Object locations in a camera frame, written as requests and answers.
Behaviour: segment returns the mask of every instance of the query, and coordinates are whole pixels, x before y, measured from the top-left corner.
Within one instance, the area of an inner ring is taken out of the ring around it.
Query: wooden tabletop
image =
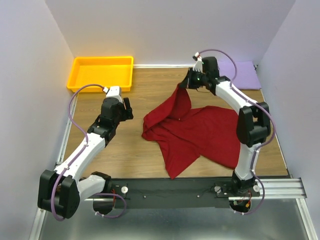
[[[143,117],[163,103],[175,90],[176,85],[186,76],[185,68],[145,68],[134,69],[132,88],[123,92],[122,97],[130,99],[133,109],[133,120],[121,122],[116,135],[109,145],[96,156],[87,167],[84,176],[94,171],[110,175],[112,178],[163,178],[168,177],[159,145],[141,137]],[[206,89],[197,92],[188,90],[192,107],[218,106],[230,108],[219,97],[205,93]],[[263,101],[259,90],[243,91],[250,98]],[[80,93],[75,108],[74,120],[85,130],[100,114],[103,93]],[[74,126],[65,151],[67,158],[83,140],[83,134]],[[287,175],[286,166],[277,140],[263,147],[256,165],[258,176]],[[224,177],[231,176],[232,170],[225,168],[205,157],[198,158],[179,177]]]

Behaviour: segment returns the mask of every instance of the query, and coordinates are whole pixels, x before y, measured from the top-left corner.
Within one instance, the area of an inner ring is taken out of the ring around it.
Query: wall
[[[258,67],[289,172],[302,178],[320,236],[320,2],[297,0]]]
[[[295,0],[46,0],[74,56],[191,64],[196,51],[259,61]]]
[[[0,239],[26,240],[67,122],[73,56],[43,0],[0,1]]]

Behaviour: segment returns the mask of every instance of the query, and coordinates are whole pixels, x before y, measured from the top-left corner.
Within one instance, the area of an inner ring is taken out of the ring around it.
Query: metal frame
[[[76,105],[77,105],[78,97],[75,97],[72,105],[71,105],[71,115],[74,116]],[[70,135],[72,123],[70,119],[68,119],[60,147],[60,151],[56,160],[56,165],[60,165],[64,161],[65,151]],[[314,228],[314,225],[312,223],[309,210],[305,201],[306,193],[303,187],[303,183],[301,179],[294,179],[294,178],[263,178],[261,179],[264,186],[265,186],[265,193],[266,199],[296,199],[300,215],[303,220],[303,224],[305,227],[305,230],[307,232],[308,238],[310,240],[318,240],[316,230]],[[236,197],[229,197],[229,200],[237,200]],[[46,218],[46,211],[38,208],[35,214],[33,226],[31,229],[31,233],[29,236],[29,240],[39,240],[42,226],[44,224],[44,220]]]

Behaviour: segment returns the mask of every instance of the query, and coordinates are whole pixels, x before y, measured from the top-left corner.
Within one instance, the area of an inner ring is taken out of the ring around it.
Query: yellow tray
[[[129,92],[132,86],[132,56],[76,57],[66,87],[73,92],[87,84],[100,84],[110,88],[120,86]],[[98,86],[89,86],[82,92],[101,92]]]

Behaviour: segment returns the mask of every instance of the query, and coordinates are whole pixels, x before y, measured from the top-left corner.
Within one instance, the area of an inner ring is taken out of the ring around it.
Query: red fabric
[[[191,109],[187,90],[177,86],[165,102],[144,117],[142,137],[159,144],[165,169],[172,179],[200,155],[235,169],[240,152],[237,119],[231,109]]]

